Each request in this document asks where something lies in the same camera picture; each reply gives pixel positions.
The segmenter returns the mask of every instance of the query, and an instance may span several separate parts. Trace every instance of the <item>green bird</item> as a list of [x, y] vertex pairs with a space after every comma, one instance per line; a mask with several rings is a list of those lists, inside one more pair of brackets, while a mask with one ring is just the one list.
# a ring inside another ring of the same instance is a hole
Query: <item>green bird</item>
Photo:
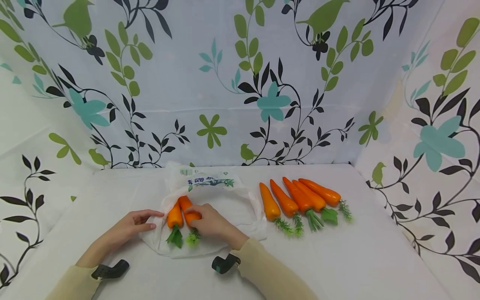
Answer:
[[340, 12], [340, 8], [345, 2], [350, 2], [350, 0], [330, 0], [314, 11], [308, 20], [297, 22], [297, 24], [308, 24], [312, 27], [312, 45], [316, 42], [317, 35], [321, 35], [323, 32], [332, 27], [338, 16], [338, 13]]
[[377, 164], [377, 166], [373, 169], [373, 172], [372, 172], [372, 181], [375, 182], [377, 186], [381, 186], [381, 187], [384, 187], [384, 185], [382, 184], [382, 179], [384, 177], [384, 174], [383, 174], [383, 168], [385, 167], [385, 165], [383, 164], [383, 162], [379, 162]]
[[248, 145], [249, 144], [243, 144], [240, 148], [241, 158], [245, 159], [245, 162], [258, 156], [253, 154], [253, 151], [248, 148]]
[[52, 27], [67, 27], [77, 35], [85, 47], [85, 41], [88, 42], [88, 35], [92, 31], [92, 20], [88, 12], [88, 6], [93, 5], [88, 0], [75, 0], [63, 13], [65, 23], [53, 25]]

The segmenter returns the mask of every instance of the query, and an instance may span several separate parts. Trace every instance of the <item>white plastic bag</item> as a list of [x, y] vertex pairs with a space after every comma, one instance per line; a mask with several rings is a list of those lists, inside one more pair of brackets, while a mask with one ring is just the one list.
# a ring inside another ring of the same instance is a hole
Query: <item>white plastic bag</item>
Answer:
[[[144, 242], [155, 252], [172, 258], [189, 257], [216, 252], [226, 246], [224, 242], [201, 237], [196, 247], [184, 244], [181, 249], [167, 244], [171, 233], [166, 225], [169, 212], [178, 198], [187, 195], [193, 204], [209, 203], [230, 223], [251, 238], [263, 240], [266, 238], [266, 218], [262, 205], [255, 195], [243, 185], [236, 174], [225, 170], [215, 174], [207, 174], [196, 168], [168, 163], [170, 193], [161, 201], [159, 207], [165, 212], [163, 218], [151, 217], [149, 223], [155, 223], [156, 229], [141, 234]], [[184, 225], [182, 236], [188, 236], [190, 230]]]

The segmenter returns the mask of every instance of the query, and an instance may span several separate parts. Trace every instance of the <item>black leaf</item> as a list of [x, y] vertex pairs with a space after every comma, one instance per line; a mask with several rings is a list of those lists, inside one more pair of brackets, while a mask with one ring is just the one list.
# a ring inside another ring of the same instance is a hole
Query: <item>black leaf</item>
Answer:
[[257, 100], [258, 100], [258, 97], [250, 97], [247, 100], [245, 100], [243, 103], [244, 104], [249, 104], [249, 103], [255, 102]]
[[10, 221], [10, 222], [15, 222], [15, 223], [22, 223], [27, 220], [33, 220], [30, 217], [27, 216], [10, 216], [8, 218], [3, 219], [4, 221]]
[[440, 170], [439, 172], [440, 173], [444, 173], [445, 175], [452, 175], [452, 174], [455, 174], [461, 170], [465, 170], [465, 168], [461, 167], [461, 166], [450, 166], [450, 167], [447, 167], [443, 170]]
[[292, 10], [292, 7], [290, 7], [290, 5], [288, 4], [285, 4], [285, 6], [282, 8], [282, 14], [287, 14], [291, 10]]
[[390, 13], [390, 17], [388, 18], [384, 26], [384, 41], [385, 41], [385, 38], [387, 37], [387, 34], [390, 32], [390, 28], [392, 28], [392, 24], [393, 24], [393, 8], [392, 8], [392, 12]]
[[280, 78], [280, 80], [282, 80], [282, 74], [283, 74], [283, 63], [281, 58], [279, 57], [278, 58], [278, 77]]
[[432, 218], [432, 220], [433, 220], [433, 221], [435, 222], [435, 224], [437, 224], [438, 226], [450, 228], [450, 225], [448, 225], [448, 223], [447, 223], [443, 218], [435, 217], [435, 218]]
[[460, 94], [453, 97], [450, 101], [448, 101], [447, 104], [445, 104], [444, 108], [440, 110], [440, 113], [438, 115], [440, 116], [441, 114], [446, 113], [452, 108], [454, 108], [463, 99], [469, 89], [470, 88], [466, 89], [465, 91], [461, 92]]
[[417, 199], [417, 201], [415, 202], [415, 210], [420, 214], [421, 212], [421, 204], [420, 204], [420, 201]]
[[170, 38], [172, 38], [172, 32], [170, 31], [170, 27], [168, 26], [165, 18], [162, 16], [162, 14], [160, 12], [155, 11], [155, 13], [156, 13], [156, 16], [158, 17], [158, 20], [160, 21], [160, 25], [162, 25], [163, 31], [165, 31], [165, 33]]
[[287, 114], [285, 115], [285, 118], [290, 118], [293, 115], [293, 112], [295, 111], [297, 107], [292, 107], [287, 111]]
[[427, 126], [427, 121], [425, 121], [422, 118], [413, 118], [411, 122], [413, 124], [417, 124], [417, 125], [420, 125], [420, 126]]
[[429, 240], [433, 237], [434, 237], [433, 234], [427, 234], [427, 235], [424, 235], [423, 237], [419, 238], [419, 240]]
[[467, 251], [468, 254], [474, 255], [480, 251], [480, 239], [476, 239], [473, 241], [472, 245], [470, 246], [470, 249]]
[[144, 14], [144, 19], [145, 19], [145, 27], [147, 29], [148, 35], [150, 36], [152, 41], [155, 43], [155, 35], [153, 34], [152, 24], [150, 23], [150, 21], [148, 20], [145, 14]]
[[251, 132], [250, 135], [255, 137], [255, 138], [263, 137], [263, 135], [258, 131]]
[[406, 204], [399, 204], [396, 206], [396, 208], [399, 210], [399, 211], [402, 211], [402, 212], [405, 212], [409, 209], [411, 209], [413, 206], [412, 205], [406, 205]]
[[36, 200], [35, 200], [35, 211], [37, 211], [39, 208], [41, 208], [43, 203], [45, 203], [43, 198], [44, 198], [43, 195], [40, 195], [36, 198]]
[[168, 146], [167, 148], [165, 148], [162, 152], [172, 152], [173, 150], [175, 150], [175, 147], [172, 147], [172, 146]]
[[480, 283], [480, 276], [479, 276], [479, 273], [477, 272], [477, 270], [473, 266], [467, 264], [466, 262], [463, 262], [463, 261], [459, 260], [458, 258], [457, 258], [457, 260], [460, 263], [460, 265], [462, 266], [463, 272], [465, 272], [465, 274], [467, 274], [468, 276], [472, 277], [473, 280]]
[[256, 91], [254, 90], [254, 88], [250, 85], [250, 83], [247, 83], [247, 82], [242, 82], [238, 88], [240, 90], [242, 90], [243, 92], [245, 93], [256, 93]]
[[415, 100], [415, 102], [417, 103], [417, 105], [420, 108], [420, 111], [423, 114], [430, 116], [430, 102], [428, 102], [427, 98], [419, 98]]
[[115, 116], [115, 109], [112, 109], [110, 111], [110, 123], [112, 123], [114, 120], [115, 120], [116, 116]]
[[437, 210], [436, 212], [434, 212], [434, 214], [439, 216], [450, 216], [450, 215], [454, 215], [455, 212], [449, 209], [442, 209], [442, 210]]
[[17, 232], [17, 237], [18, 237], [20, 240], [22, 240], [22, 241], [30, 244], [30, 240], [28, 239], [28, 237], [26, 237], [25, 235], [21, 234], [20, 232]]
[[270, 72], [270, 63], [265, 67], [264, 73], [262, 74], [262, 81], [260, 83], [260, 88], [263, 88], [268, 79], [268, 73]]
[[30, 161], [25, 157], [25, 155], [22, 155], [22, 160], [24, 161], [24, 165], [31, 170], [32, 164], [30, 164]]
[[65, 95], [63, 94], [63, 92], [62, 92], [61, 90], [59, 90], [57, 87], [55, 87], [55, 86], [49, 86], [49, 87], [47, 87], [46, 92], [49, 93], [49, 94], [51, 94], [51, 95], [57, 96], [57, 97], [65, 97]]

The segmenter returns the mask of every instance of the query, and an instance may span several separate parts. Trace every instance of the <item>white tablecloth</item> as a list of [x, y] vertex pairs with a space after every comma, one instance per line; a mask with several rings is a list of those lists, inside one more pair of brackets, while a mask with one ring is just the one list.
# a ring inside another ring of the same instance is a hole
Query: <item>white tablecloth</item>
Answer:
[[[258, 183], [281, 177], [304, 177], [338, 191], [350, 205], [355, 222], [340, 218], [301, 240], [287, 239], [268, 226], [266, 249], [300, 275], [321, 300], [447, 300], [441, 285], [407, 239], [383, 211], [349, 165], [232, 167], [257, 196]], [[61, 218], [42, 246], [1, 297], [8, 300], [43, 299], [69, 265], [89, 244], [130, 209], [133, 199], [145, 199], [135, 208], [150, 206], [167, 193], [162, 169], [114, 169], [96, 173], [74, 206]], [[227, 250], [220, 255], [225, 257]], [[258, 290], [238, 272], [219, 275], [210, 265], [212, 254], [170, 259], [153, 252], [137, 239], [110, 257], [130, 263], [121, 280], [103, 283], [95, 298], [104, 299], [262, 299]]]

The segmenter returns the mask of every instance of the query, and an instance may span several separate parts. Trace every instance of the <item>carrot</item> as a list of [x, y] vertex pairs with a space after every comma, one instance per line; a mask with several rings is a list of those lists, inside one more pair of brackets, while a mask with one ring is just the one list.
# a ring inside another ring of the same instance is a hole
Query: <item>carrot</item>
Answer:
[[300, 212], [307, 217], [310, 230], [317, 231], [324, 226], [324, 222], [313, 211], [313, 203], [311, 200], [286, 177], [283, 177], [282, 180], [290, 196], [292, 196], [293, 201], [299, 206]]
[[319, 195], [312, 192], [309, 188], [307, 188], [303, 183], [293, 180], [293, 184], [302, 191], [312, 202], [313, 210], [319, 213], [322, 208], [326, 206], [325, 200], [320, 197]]
[[183, 246], [183, 238], [180, 228], [183, 227], [183, 216], [181, 215], [180, 203], [177, 201], [167, 216], [167, 225], [172, 233], [167, 238], [167, 244], [174, 243], [178, 248]]
[[200, 220], [202, 215], [197, 212], [188, 212], [185, 213], [190, 206], [192, 206], [192, 202], [188, 198], [188, 196], [182, 196], [179, 198], [180, 208], [183, 211], [183, 215], [185, 216], [185, 222], [187, 223], [188, 228], [190, 228], [190, 233], [186, 239], [186, 242], [189, 246], [196, 246], [198, 244], [198, 240], [200, 239], [200, 234], [198, 230], [193, 228], [191, 222], [193, 220]]
[[339, 193], [323, 187], [316, 182], [304, 178], [300, 178], [299, 181], [306, 185], [310, 190], [320, 195], [330, 206], [337, 206], [340, 200], [342, 200]]
[[292, 235], [293, 230], [290, 227], [290, 224], [280, 217], [280, 208], [273, 199], [269, 189], [263, 182], [260, 182], [259, 185], [260, 195], [262, 196], [262, 200], [264, 202], [264, 211], [267, 220], [273, 222], [275, 226], [279, 230], [283, 231], [283, 233], [285, 233], [287, 236]]

